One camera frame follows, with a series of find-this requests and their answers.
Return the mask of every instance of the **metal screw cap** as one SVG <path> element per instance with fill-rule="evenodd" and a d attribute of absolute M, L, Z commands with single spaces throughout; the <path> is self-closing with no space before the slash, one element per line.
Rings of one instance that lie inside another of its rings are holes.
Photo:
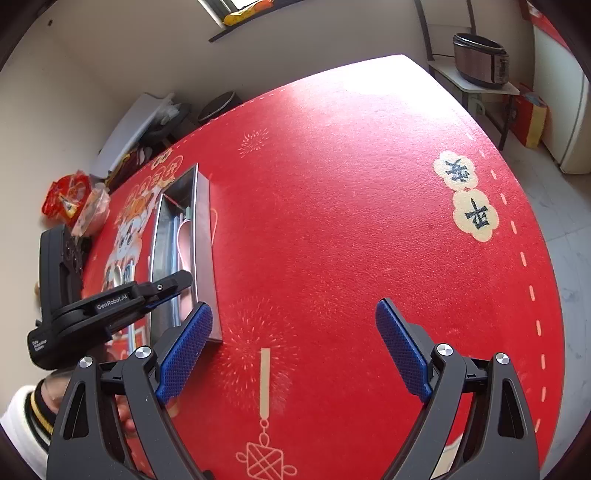
<path fill-rule="evenodd" d="M 450 356 L 453 353 L 453 348 L 446 343 L 440 343 L 437 345 L 437 351 L 439 355 Z"/>
<path fill-rule="evenodd" d="M 83 359 L 81 359 L 78 362 L 78 365 L 80 365 L 82 368 L 88 368 L 92 365 L 92 357 L 91 356 L 86 356 Z"/>
<path fill-rule="evenodd" d="M 135 356 L 137 358 L 146 358 L 151 353 L 152 350 L 149 346 L 141 346 L 135 351 Z"/>
<path fill-rule="evenodd" d="M 499 362 L 501 365 L 506 365 L 509 363 L 509 355 L 506 353 L 498 353 L 495 355 L 496 361 Z"/>

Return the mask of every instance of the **person's arm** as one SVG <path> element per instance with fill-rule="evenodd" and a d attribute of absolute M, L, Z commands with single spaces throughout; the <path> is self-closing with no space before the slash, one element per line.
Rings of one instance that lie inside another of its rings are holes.
<path fill-rule="evenodd" d="M 12 398 L 0 419 L 0 465 L 6 478 L 45 479 L 49 438 L 32 426 L 31 397 L 35 387 L 22 387 Z"/>
<path fill-rule="evenodd" d="M 0 418 L 0 478 L 45 480 L 53 426 L 71 372 L 53 372 L 36 387 L 22 387 Z M 116 395 L 126 434 L 135 433 L 125 397 Z"/>

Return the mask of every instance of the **rice cooker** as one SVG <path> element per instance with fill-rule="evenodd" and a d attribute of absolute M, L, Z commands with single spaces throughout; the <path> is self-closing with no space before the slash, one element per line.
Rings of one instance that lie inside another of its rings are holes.
<path fill-rule="evenodd" d="M 453 37 L 456 67 L 468 82 L 500 89 L 509 81 L 509 55 L 502 45 L 469 33 Z"/>

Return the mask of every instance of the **blue gripper pad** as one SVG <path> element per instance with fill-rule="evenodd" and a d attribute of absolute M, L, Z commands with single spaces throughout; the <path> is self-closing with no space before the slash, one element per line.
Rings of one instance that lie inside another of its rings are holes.
<path fill-rule="evenodd" d="M 156 389 L 156 397 L 162 405 L 183 390 L 212 332 L 212 310 L 209 305 L 203 304 L 192 318 L 185 321 L 190 322 L 189 325 L 160 365 L 160 384 Z"/>
<path fill-rule="evenodd" d="M 428 381 L 427 362 L 386 300 L 380 300 L 375 309 L 375 324 L 409 393 L 423 403 L 428 402 L 433 390 Z"/>

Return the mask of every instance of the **gray floor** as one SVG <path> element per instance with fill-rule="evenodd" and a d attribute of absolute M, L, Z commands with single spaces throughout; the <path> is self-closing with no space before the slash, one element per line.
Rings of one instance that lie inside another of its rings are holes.
<path fill-rule="evenodd" d="M 478 119 L 493 142 L 498 132 Z M 523 147 L 509 134 L 507 165 L 530 200 L 546 241 L 564 320 L 566 353 L 563 399 L 554 440 L 542 468 L 550 471 L 579 432 L 591 410 L 591 175 L 564 175 L 541 145 Z"/>

